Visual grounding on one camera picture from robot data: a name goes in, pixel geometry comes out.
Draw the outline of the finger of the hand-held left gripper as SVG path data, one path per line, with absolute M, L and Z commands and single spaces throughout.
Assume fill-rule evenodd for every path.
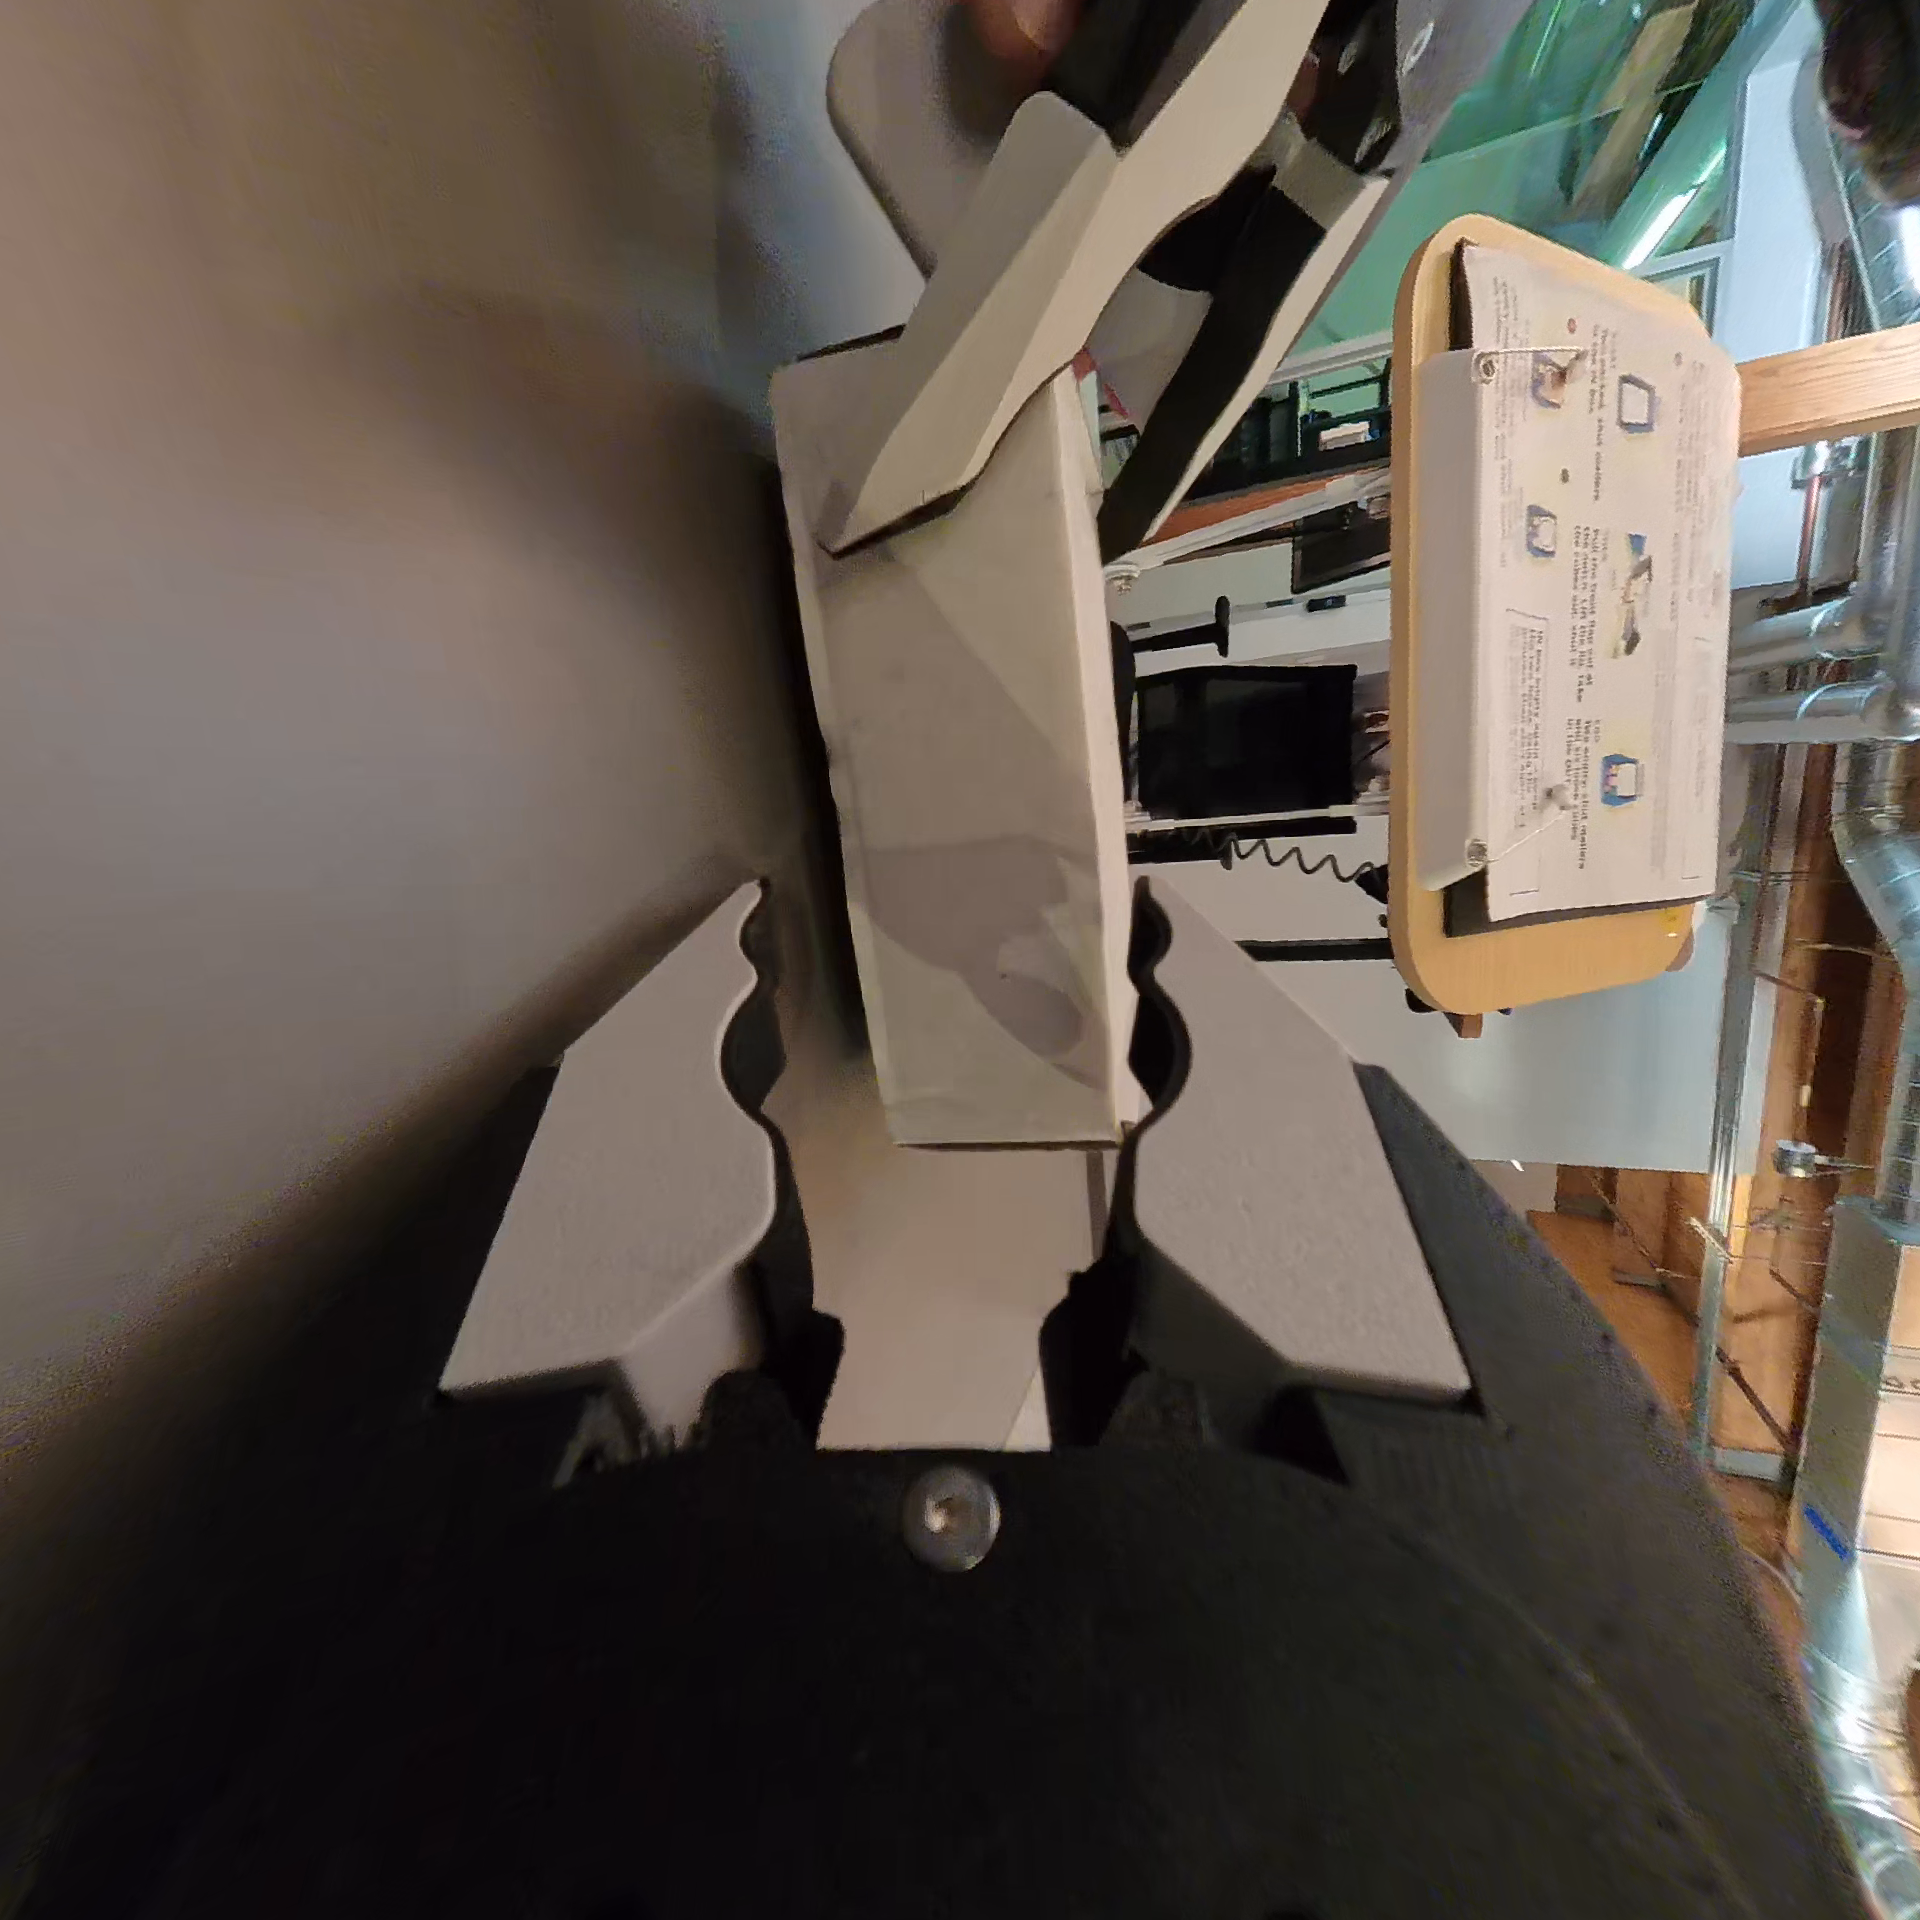
M 1097 320 L 1097 369 L 1134 447 L 1104 483 L 1104 559 L 1142 549 L 1298 341 L 1387 201 L 1305 127 L 1272 127 L 1213 201 L 1166 229 Z
M 1177 88 L 1139 141 L 1042 90 L 1016 111 L 818 509 L 840 555 L 966 490 L 1034 393 L 1089 344 L 1139 258 L 1264 136 L 1259 88 Z

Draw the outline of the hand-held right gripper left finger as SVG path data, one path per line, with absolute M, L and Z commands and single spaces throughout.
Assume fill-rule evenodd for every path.
M 561 1057 L 440 1389 L 610 1384 L 693 1418 L 770 1349 L 750 1267 L 782 1206 L 769 887 L 739 883 Z

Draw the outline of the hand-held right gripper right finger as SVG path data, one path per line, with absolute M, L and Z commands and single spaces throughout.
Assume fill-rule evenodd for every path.
M 1169 1087 L 1133 1139 L 1134 1344 L 1213 1410 L 1291 1386 L 1454 1406 L 1472 1386 L 1353 1056 L 1179 890 L 1142 880 Z

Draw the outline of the white cardboard box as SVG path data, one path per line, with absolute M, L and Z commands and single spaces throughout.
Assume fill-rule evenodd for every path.
M 895 344 L 802 358 L 770 393 L 893 1139 L 824 1440 L 1001 1448 L 1093 1251 L 1093 1175 L 1144 1114 L 1097 462 L 1056 374 L 946 511 L 825 553 L 833 437 Z

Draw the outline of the wooden clipboard stand board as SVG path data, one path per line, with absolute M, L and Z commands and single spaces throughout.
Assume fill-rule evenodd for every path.
M 1638 986 L 1721 880 L 1736 360 L 1681 294 L 1463 214 L 1392 376 L 1397 967 L 1459 1018 Z

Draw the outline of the green glass panel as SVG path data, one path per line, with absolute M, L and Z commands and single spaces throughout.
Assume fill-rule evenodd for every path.
M 1467 211 L 1671 293 L 1707 278 L 1738 360 L 1810 344 L 1822 243 L 1792 115 L 1815 50 L 1810 5 L 1533 5 L 1283 373 L 1351 385 L 1339 354 L 1387 334 L 1414 251 Z

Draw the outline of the black office chair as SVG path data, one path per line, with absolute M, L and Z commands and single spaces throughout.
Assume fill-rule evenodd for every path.
M 1123 825 L 1134 843 L 1347 819 L 1386 768 L 1386 677 L 1350 655 L 1233 655 L 1210 622 L 1110 624 Z

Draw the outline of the printed instruction sheet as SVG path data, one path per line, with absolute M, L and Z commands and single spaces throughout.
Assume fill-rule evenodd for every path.
M 1457 937 L 1691 904 L 1720 874 L 1741 374 L 1699 313 L 1454 251 L 1496 402 L 1496 793 Z

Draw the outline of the wooden beam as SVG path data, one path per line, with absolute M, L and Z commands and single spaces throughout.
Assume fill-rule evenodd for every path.
M 1738 365 L 1738 454 L 1918 425 L 1918 325 L 1778 351 Z

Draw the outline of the silver metal pipe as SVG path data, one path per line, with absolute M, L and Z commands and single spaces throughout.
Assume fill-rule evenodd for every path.
M 1726 736 L 1741 744 L 1918 741 L 1917 586 L 1855 586 L 1747 619 L 1729 654 Z

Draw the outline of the silver ventilation duct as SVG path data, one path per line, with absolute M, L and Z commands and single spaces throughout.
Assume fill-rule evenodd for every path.
M 1917 1915 L 1917 744 L 1837 759 L 1832 831 L 1904 1013 L 1871 1185 L 1832 1209 L 1792 1547 L 1817 1771 L 1871 1915 Z

